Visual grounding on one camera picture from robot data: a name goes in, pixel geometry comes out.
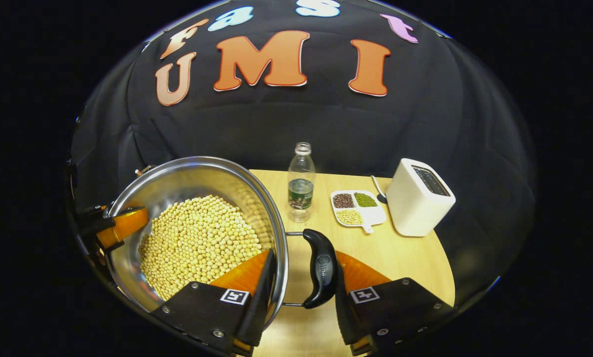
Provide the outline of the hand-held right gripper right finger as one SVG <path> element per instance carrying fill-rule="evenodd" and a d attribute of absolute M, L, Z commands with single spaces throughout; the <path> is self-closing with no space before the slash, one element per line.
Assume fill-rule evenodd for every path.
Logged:
<path fill-rule="evenodd" d="M 453 307 L 410 277 L 392 280 L 337 251 L 335 312 L 353 355 L 393 355 L 453 318 Z"/>

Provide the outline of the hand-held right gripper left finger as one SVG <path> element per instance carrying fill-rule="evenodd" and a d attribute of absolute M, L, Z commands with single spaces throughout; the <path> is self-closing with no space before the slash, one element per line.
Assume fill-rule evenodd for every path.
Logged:
<path fill-rule="evenodd" d="M 234 282 L 216 285 L 191 282 L 150 314 L 184 338 L 217 355 L 251 355 L 260 344 L 276 258 L 272 249 L 229 271 Z"/>

